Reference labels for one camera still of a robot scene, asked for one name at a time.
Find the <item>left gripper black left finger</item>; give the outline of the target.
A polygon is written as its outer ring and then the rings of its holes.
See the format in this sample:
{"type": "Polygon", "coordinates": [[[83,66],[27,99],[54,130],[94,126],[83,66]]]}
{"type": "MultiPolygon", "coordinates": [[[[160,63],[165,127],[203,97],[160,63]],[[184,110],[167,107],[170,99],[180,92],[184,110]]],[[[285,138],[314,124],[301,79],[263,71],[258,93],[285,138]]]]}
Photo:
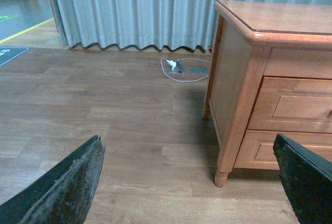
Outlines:
{"type": "Polygon", "coordinates": [[[1,205],[1,223],[84,223],[105,155],[91,137],[26,189],[1,205]]]}

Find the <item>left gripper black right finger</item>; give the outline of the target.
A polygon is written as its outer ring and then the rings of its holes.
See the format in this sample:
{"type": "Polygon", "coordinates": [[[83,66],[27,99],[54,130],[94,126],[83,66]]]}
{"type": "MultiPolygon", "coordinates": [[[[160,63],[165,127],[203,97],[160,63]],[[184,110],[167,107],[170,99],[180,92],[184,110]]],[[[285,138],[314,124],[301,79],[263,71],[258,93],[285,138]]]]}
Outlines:
{"type": "Polygon", "coordinates": [[[286,196],[300,223],[331,223],[331,162],[277,134],[273,144],[286,196]]]}

